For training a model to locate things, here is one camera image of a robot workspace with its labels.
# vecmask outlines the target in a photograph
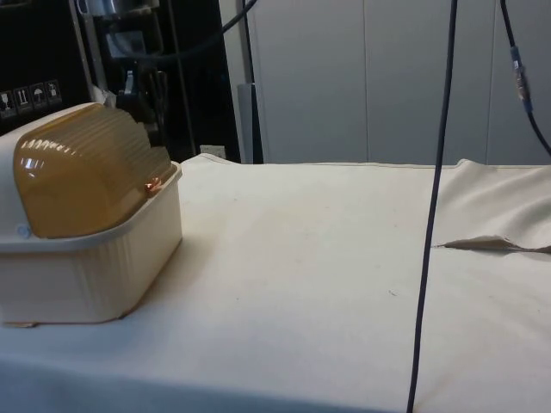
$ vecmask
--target white panel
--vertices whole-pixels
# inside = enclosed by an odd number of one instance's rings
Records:
[[[369,160],[434,163],[450,1],[366,0]],[[461,0],[444,161],[484,162],[493,0]]]
[[[238,13],[238,4],[235,0],[219,0],[219,3],[222,24],[226,24]],[[244,62],[244,53],[246,51],[241,42],[241,30],[243,29],[242,25],[237,25],[232,30],[226,32],[224,35],[224,45],[226,47],[227,71],[232,87],[233,114],[238,134],[239,155],[241,162],[246,162],[243,129],[241,126],[241,108],[238,100],[238,86],[246,83]]]
[[[366,161],[363,0],[263,0],[252,11],[266,162]]]
[[[509,0],[507,6],[517,46],[527,66],[534,115],[549,141],[551,3],[549,0]],[[547,164],[549,156],[538,142],[518,100],[509,50],[501,9],[497,7],[488,163]]]

